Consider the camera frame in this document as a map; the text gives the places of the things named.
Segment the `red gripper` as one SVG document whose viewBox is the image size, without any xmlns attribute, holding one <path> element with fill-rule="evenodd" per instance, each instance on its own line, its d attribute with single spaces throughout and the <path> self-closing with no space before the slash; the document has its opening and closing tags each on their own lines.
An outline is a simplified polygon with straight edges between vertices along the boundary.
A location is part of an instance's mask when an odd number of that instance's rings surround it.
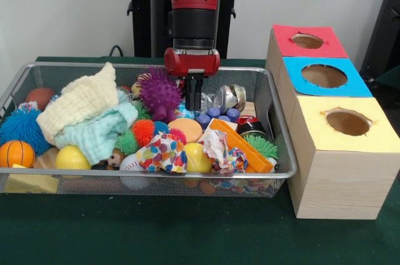
<svg viewBox="0 0 400 265">
<path fill-rule="evenodd" d="M 216 74 L 220 65 L 220 55 L 216 49 L 174 49 L 167 48 L 164 53 L 166 71 L 177 77 L 186 77 L 184 80 L 185 108 L 187 110 L 201 110 L 201 93 L 203 77 L 195 77 L 193 93 L 190 74 L 212 76 Z"/>
</svg>

